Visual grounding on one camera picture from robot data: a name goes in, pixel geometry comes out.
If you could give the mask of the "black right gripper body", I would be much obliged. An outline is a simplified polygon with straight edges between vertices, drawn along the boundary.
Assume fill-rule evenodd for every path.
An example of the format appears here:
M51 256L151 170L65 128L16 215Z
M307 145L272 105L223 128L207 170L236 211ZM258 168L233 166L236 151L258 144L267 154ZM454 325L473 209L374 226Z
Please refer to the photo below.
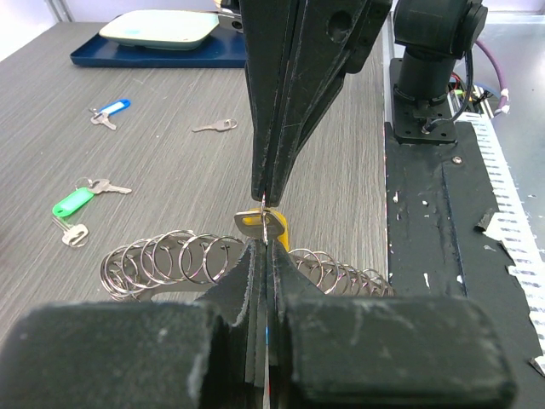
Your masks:
M362 70L391 7L391 0L364 2L364 9L346 44L348 57L342 68L345 73L355 74Z

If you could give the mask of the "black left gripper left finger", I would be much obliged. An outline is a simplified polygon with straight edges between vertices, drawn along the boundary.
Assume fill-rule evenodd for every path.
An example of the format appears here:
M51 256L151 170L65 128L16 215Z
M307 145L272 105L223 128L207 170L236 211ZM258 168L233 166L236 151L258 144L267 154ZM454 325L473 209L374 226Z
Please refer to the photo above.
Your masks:
M56 303L1 352L4 408L260 408L266 246L192 302Z

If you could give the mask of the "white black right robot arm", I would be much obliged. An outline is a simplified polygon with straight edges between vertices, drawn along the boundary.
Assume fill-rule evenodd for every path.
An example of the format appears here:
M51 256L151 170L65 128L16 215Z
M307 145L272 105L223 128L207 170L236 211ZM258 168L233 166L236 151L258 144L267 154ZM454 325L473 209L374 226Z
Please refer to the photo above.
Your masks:
M436 134L455 63L473 60L487 8L480 1L242 1L246 83L254 127L251 196L282 198L295 160L339 94L360 72L388 16L404 47L393 82L412 124Z

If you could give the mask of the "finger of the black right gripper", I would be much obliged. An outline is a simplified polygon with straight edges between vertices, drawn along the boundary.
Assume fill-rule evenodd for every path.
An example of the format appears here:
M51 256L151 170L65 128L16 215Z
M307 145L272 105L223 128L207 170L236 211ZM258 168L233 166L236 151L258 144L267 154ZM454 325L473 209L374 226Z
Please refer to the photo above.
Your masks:
M346 46L367 17L368 1L299 1L278 113L273 120L266 164L266 202L277 204L310 132L310 119L346 62Z
M245 75L253 122L251 196L268 203L280 201L282 190L273 185L281 120L286 59L290 55L297 1L242 1L246 48Z

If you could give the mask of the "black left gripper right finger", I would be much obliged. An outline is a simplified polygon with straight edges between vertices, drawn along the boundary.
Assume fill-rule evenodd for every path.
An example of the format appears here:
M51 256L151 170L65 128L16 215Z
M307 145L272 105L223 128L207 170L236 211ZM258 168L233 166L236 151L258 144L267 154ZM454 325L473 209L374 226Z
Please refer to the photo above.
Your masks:
M515 376L478 304L460 297L336 297L267 247L274 408L508 408Z

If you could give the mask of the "yellow tag key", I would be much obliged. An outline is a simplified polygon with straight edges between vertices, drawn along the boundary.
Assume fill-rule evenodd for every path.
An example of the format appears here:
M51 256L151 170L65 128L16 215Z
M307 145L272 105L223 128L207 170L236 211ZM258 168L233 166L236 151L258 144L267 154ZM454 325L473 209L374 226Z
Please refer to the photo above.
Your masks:
M285 216L277 210L251 209L234 215L239 232L252 239L276 239L289 251L289 229Z

